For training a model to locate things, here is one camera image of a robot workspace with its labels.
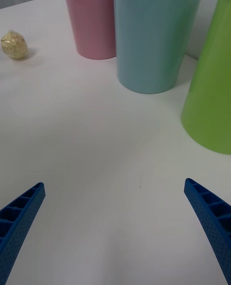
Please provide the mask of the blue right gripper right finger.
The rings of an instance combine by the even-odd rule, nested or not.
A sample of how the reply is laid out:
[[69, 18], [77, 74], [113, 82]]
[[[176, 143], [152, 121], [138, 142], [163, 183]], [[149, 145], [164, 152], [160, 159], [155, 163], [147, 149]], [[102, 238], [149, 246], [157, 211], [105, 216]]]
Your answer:
[[185, 180], [184, 194], [201, 223], [227, 283], [231, 284], [231, 206], [190, 178]]

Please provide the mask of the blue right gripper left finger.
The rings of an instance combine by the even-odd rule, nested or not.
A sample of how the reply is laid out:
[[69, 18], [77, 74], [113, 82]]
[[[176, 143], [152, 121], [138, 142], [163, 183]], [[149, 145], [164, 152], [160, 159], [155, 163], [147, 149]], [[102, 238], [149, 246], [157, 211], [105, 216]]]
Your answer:
[[4, 285], [28, 231], [45, 198], [45, 187], [37, 183], [0, 210], [0, 284]]

